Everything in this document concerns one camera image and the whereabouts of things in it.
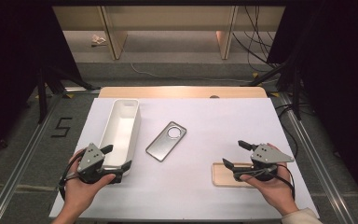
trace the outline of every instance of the gray floor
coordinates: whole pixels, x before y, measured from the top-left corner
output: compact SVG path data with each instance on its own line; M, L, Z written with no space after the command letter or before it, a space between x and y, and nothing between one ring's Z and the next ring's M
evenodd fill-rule
M255 71L247 61L247 53L241 46L232 42L228 60L221 60L217 41L213 32L131 32L125 52L118 61L112 61L106 47L92 48L92 35L103 36L102 32L67 32L68 43L78 63L83 78L96 86L159 86L159 85L200 85L200 86L239 86L253 79ZM249 43L243 33L237 33L243 43ZM253 50L263 55L260 47ZM260 70L269 67L251 57L249 62ZM263 84L267 91L274 91L274 81ZM65 82L65 86L75 86ZM8 147L0 148L0 192L12 174L12 170L22 152L27 148L37 128L38 104L33 94L24 107L16 124L6 140ZM1 223L49 223L49 209L57 195L55 187L62 169L73 153L77 139L90 110L95 93L77 93L70 97L48 99L49 105L58 101L49 117L46 128L34 148L25 172L5 209ZM276 106L282 104L281 97L270 97ZM342 161L333 154L334 147L324 131L318 117L309 106L301 108L302 124L306 127L310 140L317 148L328 173L340 195L348 206L354 223L358 223L358 187ZM70 127L66 137L53 138L63 134L56 125L60 118L62 125ZM339 218L321 185L301 145L293 123L287 116L282 117L289 133L299 144L297 163L304 176L312 200L319 209L323 223L339 223ZM295 141L287 135L292 148ZM95 223L80 221L78 223Z

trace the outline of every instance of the small wooden block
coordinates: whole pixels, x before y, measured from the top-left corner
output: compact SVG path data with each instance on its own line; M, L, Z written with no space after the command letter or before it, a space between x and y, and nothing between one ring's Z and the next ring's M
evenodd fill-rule
M236 167L249 167L251 163L235 163ZM232 188L253 188L252 185L246 182L238 182L228 168L222 162L214 162L212 165L212 182L217 187L232 187Z

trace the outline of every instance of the sleeve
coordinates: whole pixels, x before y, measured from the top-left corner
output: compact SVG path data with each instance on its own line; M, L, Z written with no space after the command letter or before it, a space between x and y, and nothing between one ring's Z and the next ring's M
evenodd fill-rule
M322 224L309 208L282 217L282 224Z

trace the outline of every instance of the aluminum rail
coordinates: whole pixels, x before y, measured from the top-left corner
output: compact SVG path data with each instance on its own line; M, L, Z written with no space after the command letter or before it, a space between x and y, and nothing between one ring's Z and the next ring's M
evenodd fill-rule
M15 168L13 169L13 172L10 175L10 178L2 188L2 191L0 192L0 219L2 218L3 214L5 213L5 210L7 209L8 204L10 203L10 200L14 194L14 191L19 184L31 158L34 155L34 152L43 137L43 133L46 130L46 127L48 126L49 118L51 117L51 114L53 113L56 105L61 100L62 95L54 95L51 98L50 103L50 109L45 117L45 119L36 126L36 129L28 142L27 147L22 152L22 155L17 162Z
M287 94L282 94L282 103L284 105L289 105L292 102ZM333 206L334 211L336 212L339 223L355 223L351 212L348 209L345 200L341 196L338 191L338 188L334 184L333 179L330 174L327 172L324 163L321 160L321 157L318 154L315 146L312 144L310 137L307 134L301 120L296 119L296 115L289 111L289 119L292 121L293 126L295 127L298 138L300 139L308 158L310 159L310 163L312 164L313 169L315 170L316 175L321 181L322 187L324 188L324 192L326 193L331 205Z

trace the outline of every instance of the white table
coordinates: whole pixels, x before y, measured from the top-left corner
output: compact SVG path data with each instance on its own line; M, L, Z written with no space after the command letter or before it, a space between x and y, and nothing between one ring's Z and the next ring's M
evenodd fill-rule
M99 143L115 99L95 99L76 150ZM81 218L114 221L244 221L279 219L257 189L219 188L212 164L226 158L250 161L238 140L272 143L293 155L268 98L139 99L141 128L131 172L121 184L103 188ZM175 121L187 134L164 162L145 152L162 129ZM317 211L295 162L288 163L296 183L298 207ZM58 195L50 216L63 201Z

